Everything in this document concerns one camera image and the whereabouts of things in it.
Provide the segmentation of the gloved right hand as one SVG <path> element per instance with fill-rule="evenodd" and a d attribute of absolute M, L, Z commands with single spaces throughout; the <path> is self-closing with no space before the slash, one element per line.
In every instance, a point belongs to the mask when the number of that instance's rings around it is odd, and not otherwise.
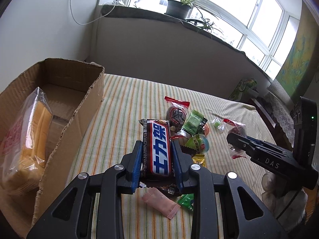
<path fill-rule="evenodd" d="M 263 175 L 262 188 L 262 202 L 285 231 L 292 231 L 302 222 L 308 200 L 303 188 L 291 189 L 288 181 L 272 172 Z"/>

